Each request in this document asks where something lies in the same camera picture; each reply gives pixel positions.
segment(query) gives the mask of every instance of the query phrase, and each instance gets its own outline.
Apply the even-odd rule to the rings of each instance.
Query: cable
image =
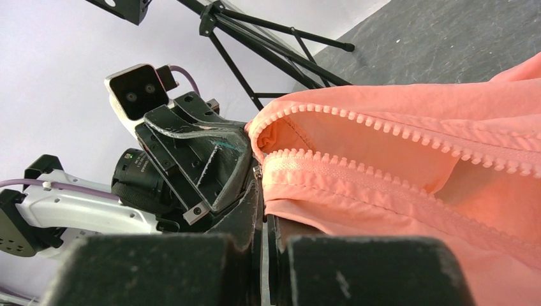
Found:
[[[31,178],[19,178],[19,179],[15,179],[15,180],[5,180],[5,181],[0,182],[0,188],[4,188],[4,187],[7,187],[7,186],[12,186],[12,185],[44,186],[44,184],[47,187],[50,186],[49,188],[65,189],[65,190],[75,191],[75,192],[78,192],[78,193],[90,194],[91,196],[99,196],[100,198],[106,198],[106,199],[115,200],[115,201],[117,201],[119,199],[114,194],[106,193],[104,191],[99,191],[99,190],[95,190],[95,189],[92,189],[92,188],[87,188],[87,187],[77,186],[77,185],[71,185],[71,184],[66,184],[66,183],[59,183],[59,182],[49,182],[49,181],[46,181],[46,180],[33,180]]]
[[[195,91],[195,93],[198,96],[201,96],[201,94],[199,93],[199,88],[197,87],[197,84],[195,83],[195,80],[191,77],[191,75],[189,75],[189,73],[184,68],[180,66],[171,65],[169,66],[169,69],[171,71],[182,73],[182,75],[184,75],[188,79],[188,82],[191,85],[191,88],[193,89],[193,91]]]

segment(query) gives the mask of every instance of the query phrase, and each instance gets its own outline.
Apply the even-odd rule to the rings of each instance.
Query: peach fabric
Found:
[[[541,305],[541,53],[490,82],[296,92],[246,131],[266,214],[436,237],[479,305]]]

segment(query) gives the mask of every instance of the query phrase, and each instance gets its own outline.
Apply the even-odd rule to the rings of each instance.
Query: black tripod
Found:
[[[331,84],[336,86],[351,85],[350,82],[347,82],[326,69],[319,67],[314,60],[314,57],[310,54],[308,48],[306,48],[302,39],[304,38],[318,43],[323,43],[332,47],[340,48],[347,52],[352,52],[355,50],[355,46],[351,43],[341,43],[336,40],[331,40],[304,31],[298,31],[293,27],[286,27],[280,24],[275,24],[273,22],[237,13],[235,11],[227,10],[225,5],[220,1],[213,2],[207,6],[203,5],[197,0],[178,0],[178,2],[182,3],[201,16],[199,34],[211,39],[212,44],[216,47],[216,49],[218,49],[218,52],[227,63],[227,66],[229,66],[254,105],[259,110],[263,109],[260,98],[278,98],[285,95],[285,93],[254,92],[242,73],[239,71],[237,65],[235,65],[223,45],[214,34],[214,28],[221,29],[227,35],[231,36],[239,43],[242,43],[244,46],[248,47],[250,50],[254,51],[259,56],[278,67],[281,71],[284,71],[287,75],[308,89],[323,88],[323,86],[330,87]],[[308,59],[303,58],[279,43],[276,43],[264,35],[250,29],[239,21],[293,35],[299,42],[300,47]],[[303,73],[298,65],[320,77],[323,85],[319,84]]]

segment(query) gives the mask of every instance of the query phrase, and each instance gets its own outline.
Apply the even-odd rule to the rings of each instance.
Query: purple cable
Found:
[[[180,66],[169,66],[169,70],[182,73],[182,75],[184,75],[188,79],[188,82],[191,85],[191,88],[193,88],[193,91],[195,91],[195,93],[198,96],[201,96],[201,94],[199,93],[199,88],[197,87],[197,84],[195,83],[195,80],[191,77],[191,75],[189,75],[189,73],[184,68]]]
[[[49,182],[49,181],[33,180],[31,178],[19,178],[15,180],[5,180],[3,182],[0,182],[0,188],[12,186],[12,185],[42,186],[43,183],[45,182]],[[115,201],[119,199],[118,196],[114,194],[106,193],[104,191],[99,191],[92,188],[71,185],[71,184],[66,184],[66,183],[58,183],[58,182],[50,182],[50,183],[51,183],[51,187],[55,189],[65,189],[65,190],[75,191],[78,193],[86,193],[86,194],[90,194],[91,196],[99,196],[100,198],[106,198],[106,199],[115,200]]]

